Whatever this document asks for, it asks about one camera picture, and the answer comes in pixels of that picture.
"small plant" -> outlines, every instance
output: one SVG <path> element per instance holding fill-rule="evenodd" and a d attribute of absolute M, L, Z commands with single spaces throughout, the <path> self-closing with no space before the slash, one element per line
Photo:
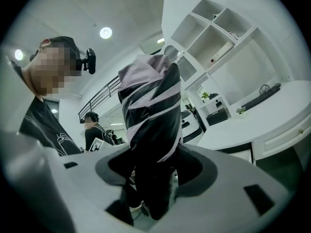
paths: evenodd
<path fill-rule="evenodd" d="M 237 113 L 243 114 L 245 112 L 245 108 L 238 108 Z"/>
<path fill-rule="evenodd" d="M 209 98 L 209 93 L 204 92 L 201 97 L 203 100 Z"/>

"desk drawer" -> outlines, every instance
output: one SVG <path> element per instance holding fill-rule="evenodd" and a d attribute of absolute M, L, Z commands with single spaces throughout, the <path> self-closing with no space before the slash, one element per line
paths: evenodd
<path fill-rule="evenodd" d="M 255 159 L 259 160 L 279 153 L 301 141 L 310 132 L 311 114 L 308 114 L 296 121 L 294 125 L 287 125 L 271 136 L 254 141 Z"/>

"striped cloth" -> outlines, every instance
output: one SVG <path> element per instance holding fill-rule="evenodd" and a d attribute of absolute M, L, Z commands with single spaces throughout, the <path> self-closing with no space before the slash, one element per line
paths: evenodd
<path fill-rule="evenodd" d="M 131 149 L 144 162 L 164 162 L 182 142 L 178 66 L 166 55 L 138 55 L 119 78 Z"/>

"white desk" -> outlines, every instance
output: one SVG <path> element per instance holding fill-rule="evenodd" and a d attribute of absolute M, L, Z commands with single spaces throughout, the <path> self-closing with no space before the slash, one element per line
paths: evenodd
<path fill-rule="evenodd" d="M 291 147 L 311 132 L 311 82 L 284 83 L 246 113 L 208 127 L 198 146 L 220 150 L 252 143 L 255 160 Z"/>

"white bookshelf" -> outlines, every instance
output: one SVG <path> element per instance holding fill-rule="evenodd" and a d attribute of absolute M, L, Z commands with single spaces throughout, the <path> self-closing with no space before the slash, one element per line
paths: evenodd
<path fill-rule="evenodd" d="M 212 62 L 227 42 L 232 43 L 233 48 Z M 203 82 L 215 84 L 217 92 L 206 91 L 219 94 L 210 102 L 220 100 L 230 118 L 235 117 L 237 108 L 259 96 L 262 84 L 271 87 L 277 82 L 294 80 L 279 50 L 259 28 L 212 1 L 201 0 L 189 12 L 171 39 L 166 40 L 164 53 L 170 52 L 172 47 L 175 48 L 173 59 L 179 66 L 182 86 L 206 127 L 209 127 L 206 120 L 209 111 L 197 92 Z"/>

